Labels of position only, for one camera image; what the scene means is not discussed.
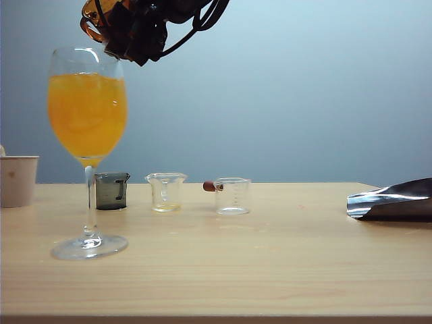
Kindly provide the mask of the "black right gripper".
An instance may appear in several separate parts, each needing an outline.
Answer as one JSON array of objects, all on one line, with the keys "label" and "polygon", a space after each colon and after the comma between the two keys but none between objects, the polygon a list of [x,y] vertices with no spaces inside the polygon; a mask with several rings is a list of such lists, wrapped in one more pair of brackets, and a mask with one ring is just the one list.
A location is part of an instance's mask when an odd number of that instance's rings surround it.
[{"label": "black right gripper", "polygon": [[106,50],[139,66],[158,61],[167,39],[165,7],[166,1],[133,1],[132,15],[125,5],[104,5]]}]

